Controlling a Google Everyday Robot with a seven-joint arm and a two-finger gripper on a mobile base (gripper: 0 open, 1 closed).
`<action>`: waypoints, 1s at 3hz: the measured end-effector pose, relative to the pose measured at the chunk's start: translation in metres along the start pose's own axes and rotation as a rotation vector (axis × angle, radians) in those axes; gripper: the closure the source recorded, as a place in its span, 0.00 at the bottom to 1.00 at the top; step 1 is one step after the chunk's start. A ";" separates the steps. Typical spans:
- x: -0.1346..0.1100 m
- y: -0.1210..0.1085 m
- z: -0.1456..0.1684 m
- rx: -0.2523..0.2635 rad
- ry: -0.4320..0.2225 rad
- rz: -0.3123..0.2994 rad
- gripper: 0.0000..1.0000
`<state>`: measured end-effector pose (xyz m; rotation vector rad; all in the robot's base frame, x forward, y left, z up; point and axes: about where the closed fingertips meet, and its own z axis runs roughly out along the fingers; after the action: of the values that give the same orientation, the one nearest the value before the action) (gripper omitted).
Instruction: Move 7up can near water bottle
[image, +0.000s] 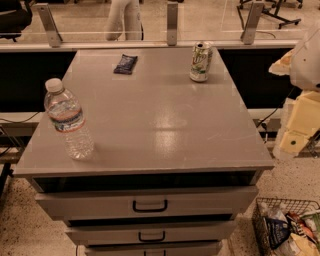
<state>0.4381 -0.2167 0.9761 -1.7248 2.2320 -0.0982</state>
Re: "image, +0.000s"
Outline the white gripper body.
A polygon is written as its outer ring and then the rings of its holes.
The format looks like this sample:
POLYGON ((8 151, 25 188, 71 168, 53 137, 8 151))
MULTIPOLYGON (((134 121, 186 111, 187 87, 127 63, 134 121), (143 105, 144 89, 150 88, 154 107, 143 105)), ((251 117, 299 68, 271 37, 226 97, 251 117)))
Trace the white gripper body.
POLYGON ((294 101, 280 149, 289 154, 300 153, 319 129, 320 93, 303 91, 294 101))

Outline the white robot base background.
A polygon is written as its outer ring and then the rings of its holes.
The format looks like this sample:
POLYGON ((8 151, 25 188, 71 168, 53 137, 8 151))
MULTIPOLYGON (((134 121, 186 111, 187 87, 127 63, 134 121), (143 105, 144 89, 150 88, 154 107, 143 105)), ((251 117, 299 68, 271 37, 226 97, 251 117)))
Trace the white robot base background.
POLYGON ((139 0, 111 0, 106 40, 115 41, 122 34, 127 41, 144 39, 139 0))

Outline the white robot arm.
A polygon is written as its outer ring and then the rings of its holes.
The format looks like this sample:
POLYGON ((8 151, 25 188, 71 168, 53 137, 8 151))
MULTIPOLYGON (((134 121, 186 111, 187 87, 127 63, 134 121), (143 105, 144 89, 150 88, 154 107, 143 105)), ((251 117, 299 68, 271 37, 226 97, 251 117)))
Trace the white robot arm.
POLYGON ((316 21, 295 47, 269 67, 278 76, 288 75, 302 90, 295 100, 286 100, 281 128, 273 154, 276 158, 297 156, 320 129, 320 21, 316 21))

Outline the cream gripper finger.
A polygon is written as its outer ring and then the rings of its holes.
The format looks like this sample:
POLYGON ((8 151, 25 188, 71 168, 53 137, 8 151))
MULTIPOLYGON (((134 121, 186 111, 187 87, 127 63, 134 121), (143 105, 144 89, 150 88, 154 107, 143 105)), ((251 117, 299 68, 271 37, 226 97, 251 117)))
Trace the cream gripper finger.
POLYGON ((278 76, 289 75, 291 72, 292 55, 292 50, 285 53, 280 59, 271 64, 269 72, 278 76))

